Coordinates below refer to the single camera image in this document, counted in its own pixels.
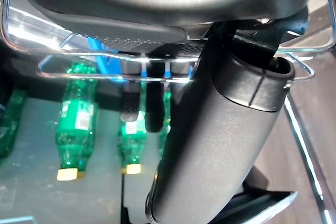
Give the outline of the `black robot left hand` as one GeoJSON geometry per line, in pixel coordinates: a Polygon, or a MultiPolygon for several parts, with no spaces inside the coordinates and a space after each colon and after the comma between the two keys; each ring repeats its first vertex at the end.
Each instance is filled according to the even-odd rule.
{"type": "Polygon", "coordinates": [[[303,34],[309,0],[29,0],[67,30],[148,64],[146,126],[163,127],[166,61],[171,129],[146,199],[151,223],[238,221],[229,210],[284,103],[294,66],[275,53],[303,34]]]}

